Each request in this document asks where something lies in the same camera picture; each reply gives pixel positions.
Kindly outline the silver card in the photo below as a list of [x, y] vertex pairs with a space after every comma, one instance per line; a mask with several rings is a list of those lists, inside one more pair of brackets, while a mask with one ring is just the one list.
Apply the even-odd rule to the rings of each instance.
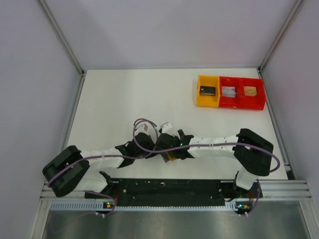
[[170, 161], [169, 156], [166, 153], [162, 153], [161, 156], [162, 156], [164, 162], [169, 162]]

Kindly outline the yellow leather card holder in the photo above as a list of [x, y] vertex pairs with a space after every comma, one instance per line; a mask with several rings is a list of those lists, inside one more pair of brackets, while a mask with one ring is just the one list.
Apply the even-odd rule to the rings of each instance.
[[166, 154], [169, 156], [170, 161], [174, 161], [177, 159], [176, 157], [172, 156], [169, 152], [166, 152]]

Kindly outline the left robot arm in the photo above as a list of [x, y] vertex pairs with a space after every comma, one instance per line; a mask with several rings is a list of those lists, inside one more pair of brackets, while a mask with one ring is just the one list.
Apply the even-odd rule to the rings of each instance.
[[102, 151], [81, 151], [71, 145], [51, 160], [42, 170], [47, 186], [58, 198], [75, 191], [93, 191], [101, 197], [109, 197], [113, 185], [108, 182], [109, 168], [124, 168], [136, 160], [153, 157], [139, 146], [154, 150], [151, 136], [139, 132], [136, 138], [125, 144]]

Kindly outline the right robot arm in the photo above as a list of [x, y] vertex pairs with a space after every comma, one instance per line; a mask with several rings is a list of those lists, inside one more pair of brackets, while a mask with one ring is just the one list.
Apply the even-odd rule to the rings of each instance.
[[156, 150], [163, 151], [165, 160], [209, 156], [236, 159], [241, 168], [232, 189], [238, 197], [246, 196], [259, 177], [269, 176], [273, 148], [272, 143], [247, 128], [236, 135], [217, 138], [186, 135], [180, 129], [178, 135], [162, 133], [156, 141]]

